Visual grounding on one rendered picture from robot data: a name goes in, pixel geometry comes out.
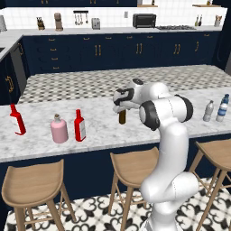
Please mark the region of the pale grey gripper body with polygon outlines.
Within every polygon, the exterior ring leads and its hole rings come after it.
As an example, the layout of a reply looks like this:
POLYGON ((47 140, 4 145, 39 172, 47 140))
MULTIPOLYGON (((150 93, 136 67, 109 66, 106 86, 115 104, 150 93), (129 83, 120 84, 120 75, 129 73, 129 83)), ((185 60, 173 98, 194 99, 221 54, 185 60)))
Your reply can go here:
POLYGON ((126 110, 127 106, 131 103, 133 96, 133 88, 117 89, 113 95, 113 102, 115 104, 113 110, 116 113, 126 110))

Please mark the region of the red bottle with white label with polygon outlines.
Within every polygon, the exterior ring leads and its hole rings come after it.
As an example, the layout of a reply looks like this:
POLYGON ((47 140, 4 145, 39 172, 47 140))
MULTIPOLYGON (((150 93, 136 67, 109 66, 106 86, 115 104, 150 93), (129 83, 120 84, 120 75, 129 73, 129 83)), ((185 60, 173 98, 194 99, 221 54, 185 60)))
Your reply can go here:
POLYGON ((82 142, 86 138, 86 128, 85 128, 85 120, 81 116, 81 111, 79 109, 76 110, 76 119, 74 120, 74 128, 75 128, 75 138, 78 142, 82 142))

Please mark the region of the navy base cupboard run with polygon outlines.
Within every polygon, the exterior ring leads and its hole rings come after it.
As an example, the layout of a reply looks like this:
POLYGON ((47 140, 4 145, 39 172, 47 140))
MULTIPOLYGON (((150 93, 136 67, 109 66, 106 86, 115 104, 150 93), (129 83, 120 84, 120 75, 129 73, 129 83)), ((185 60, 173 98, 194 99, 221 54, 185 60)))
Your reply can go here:
POLYGON ((30 73, 210 64, 219 32, 154 32, 23 37, 30 73))

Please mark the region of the wooden bar stool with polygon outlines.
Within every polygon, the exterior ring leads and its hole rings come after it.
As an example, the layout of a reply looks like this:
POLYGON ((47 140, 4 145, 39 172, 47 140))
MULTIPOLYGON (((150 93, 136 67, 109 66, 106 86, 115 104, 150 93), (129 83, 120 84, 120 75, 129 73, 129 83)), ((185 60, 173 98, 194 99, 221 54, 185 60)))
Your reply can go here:
POLYGON ((63 182, 64 160, 59 162, 36 164, 28 167, 9 166, 2 187, 4 202, 14 208, 18 231, 25 231, 26 225, 35 229, 35 223, 53 220, 59 231, 65 231, 61 223, 62 208, 56 208, 55 197, 60 194, 60 203, 65 200, 72 220, 75 213, 70 204, 69 195, 63 182), (32 208, 47 204, 51 217, 35 220, 32 208))
POLYGON ((143 180, 154 170, 159 159, 157 147, 147 151, 110 153, 111 161, 114 167, 114 177, 111 187, 111 196, 108 206, 108 214, 115 201, 115 194, 119 196, 124 209, 121 231, 125 231, 126 220, 131 205, 143 204, 145 200, 134 201, 138 196, 134 196, 134 189, 139 189, 143 180))
POLYGON ((209 196, 208 204, 197 227, 197 231, 200 231, 218 191, 220 189, 231 188, 231 178, 228 176, 228 173, 231 172, 231 139, 208 143, 196 142, 196 145, 199 150, 189 171, 197 177, 199 183, 207 190, 207 196, 209 196), (195 172, 203 156, 216 167, 210 184, 204 183, 195 172))

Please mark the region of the silver toaster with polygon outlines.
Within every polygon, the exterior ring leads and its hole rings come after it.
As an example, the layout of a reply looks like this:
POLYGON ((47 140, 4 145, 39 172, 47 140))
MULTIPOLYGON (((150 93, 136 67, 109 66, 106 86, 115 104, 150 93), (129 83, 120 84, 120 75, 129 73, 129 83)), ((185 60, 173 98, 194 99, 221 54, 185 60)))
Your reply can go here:
POLYGON ((93 30, 99 30, 100 29, 100 19, 99 18, 92 18, 91 19, 91 25, 93 30))

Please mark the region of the black toaster oven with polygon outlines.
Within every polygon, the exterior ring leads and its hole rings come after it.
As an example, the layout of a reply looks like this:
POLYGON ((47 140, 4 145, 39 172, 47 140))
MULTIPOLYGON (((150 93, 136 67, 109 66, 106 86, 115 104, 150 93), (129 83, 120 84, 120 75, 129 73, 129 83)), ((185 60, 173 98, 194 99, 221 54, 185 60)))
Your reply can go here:
POLYGON ((155 14, 134 14, 133 27, 134 28, 154 28, 156 24, 155 14))

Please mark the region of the grey plastic bottle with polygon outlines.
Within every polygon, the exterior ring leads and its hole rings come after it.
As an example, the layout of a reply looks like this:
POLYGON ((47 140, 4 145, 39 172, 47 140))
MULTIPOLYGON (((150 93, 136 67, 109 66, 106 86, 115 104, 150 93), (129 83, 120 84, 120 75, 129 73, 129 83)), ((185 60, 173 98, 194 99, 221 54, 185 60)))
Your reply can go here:
POLYGON ((204 120, 205 122, 209 122, 209 121, 210 121, 210 118, 211 118, 213 109, 214 109, 214 101, 211 100, 211 101, 207 104, 206 109, 205 109, 205 114, 203 115, 203 120, 204 120))

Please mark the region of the blue and white plastic bottle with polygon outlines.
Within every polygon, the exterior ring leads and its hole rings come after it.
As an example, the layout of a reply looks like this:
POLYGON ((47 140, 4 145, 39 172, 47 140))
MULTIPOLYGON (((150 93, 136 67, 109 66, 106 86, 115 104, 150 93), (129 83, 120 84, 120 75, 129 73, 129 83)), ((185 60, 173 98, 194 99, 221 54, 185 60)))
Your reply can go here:
POLYGON ((224 97, 221 100, 219 109, 217 111, 216 120, 218 122, 222 122, 224 120, 224 117, 225 117, 226 111, 227 111, 228 102, 229 102, 229 95, 225 94, 224 97))

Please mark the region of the angular red glass bottle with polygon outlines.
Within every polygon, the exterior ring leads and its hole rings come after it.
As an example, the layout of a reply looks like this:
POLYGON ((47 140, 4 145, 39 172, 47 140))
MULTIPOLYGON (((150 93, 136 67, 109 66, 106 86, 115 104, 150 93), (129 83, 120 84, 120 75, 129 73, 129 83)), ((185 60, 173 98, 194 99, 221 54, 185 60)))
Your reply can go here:
POLYGON ((26 129, 24 126, 22 115, 17 111, 15 104, 11 104, 10 107, 11 107, 10 117, 13 120, 16 127, 18 128, 16 134, 24 135, 26 133, 26 129))

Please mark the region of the grey dishwasher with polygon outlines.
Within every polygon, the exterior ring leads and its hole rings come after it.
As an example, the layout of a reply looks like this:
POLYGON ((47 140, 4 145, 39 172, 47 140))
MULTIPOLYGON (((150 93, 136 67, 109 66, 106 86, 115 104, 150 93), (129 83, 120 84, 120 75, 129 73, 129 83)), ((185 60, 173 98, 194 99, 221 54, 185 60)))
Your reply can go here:
POLYGON ((19 46, 15 45, 10 51, 10 54, 11 54, 11 58, 13 61, 14 71, 17 77, 20 92, 21 94, 23 94, 26 88, 27 80, 26 80, 26 76, 24 72, 24 67, 23 67, 23 62, 22 62, 19 46))

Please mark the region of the wooden knife block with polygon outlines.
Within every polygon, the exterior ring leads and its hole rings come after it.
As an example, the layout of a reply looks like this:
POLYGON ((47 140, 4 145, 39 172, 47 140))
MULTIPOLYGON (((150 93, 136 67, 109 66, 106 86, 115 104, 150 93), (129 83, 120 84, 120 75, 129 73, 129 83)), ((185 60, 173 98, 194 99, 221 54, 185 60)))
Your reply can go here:
POLYGON ((41 17, 36 17, 36 18, 37 18, 37 25, 38 25, 39 30, 45 30, 45 26, 44 26, 42 18, 41 17))

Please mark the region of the navy side cupboard run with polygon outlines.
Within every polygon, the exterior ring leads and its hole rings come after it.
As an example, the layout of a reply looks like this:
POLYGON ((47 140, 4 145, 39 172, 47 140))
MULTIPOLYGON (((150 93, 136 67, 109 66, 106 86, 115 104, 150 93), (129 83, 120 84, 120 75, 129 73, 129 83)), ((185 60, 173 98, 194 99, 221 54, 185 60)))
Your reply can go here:
POLYGON ((21 95, 10 54, 0 61, 0 106, 17 104, 21 95))

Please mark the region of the navy tall cupboard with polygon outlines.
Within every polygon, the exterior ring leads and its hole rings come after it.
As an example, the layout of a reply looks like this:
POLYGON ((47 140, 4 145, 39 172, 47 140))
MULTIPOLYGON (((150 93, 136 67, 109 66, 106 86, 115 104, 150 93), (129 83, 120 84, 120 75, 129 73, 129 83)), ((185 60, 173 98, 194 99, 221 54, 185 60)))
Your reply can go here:
POLYGON ((231 52, 231 0, 213 0, 213 5, 220 5, 227 9, 222 31, 218 35, 213 64, 225 70, 231 52))

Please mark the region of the rail with hanging utensils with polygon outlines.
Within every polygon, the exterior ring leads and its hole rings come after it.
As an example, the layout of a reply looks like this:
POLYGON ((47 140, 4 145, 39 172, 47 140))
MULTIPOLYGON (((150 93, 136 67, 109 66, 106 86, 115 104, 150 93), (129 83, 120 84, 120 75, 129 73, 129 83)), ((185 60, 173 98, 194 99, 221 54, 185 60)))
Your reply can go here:
POLYGON ((87 10, 74 10, 74 18, 76 25, 83 25, 88 23, 88 11, 87 10))

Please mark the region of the navy wall cupboard run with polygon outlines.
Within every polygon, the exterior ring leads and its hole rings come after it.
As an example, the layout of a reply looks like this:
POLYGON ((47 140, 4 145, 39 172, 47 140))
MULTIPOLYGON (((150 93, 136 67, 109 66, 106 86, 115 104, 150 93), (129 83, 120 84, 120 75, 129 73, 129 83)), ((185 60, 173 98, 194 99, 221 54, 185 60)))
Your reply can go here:
POLYGON ((136 7, 137 0, 0 0, 1 7, 136 7))

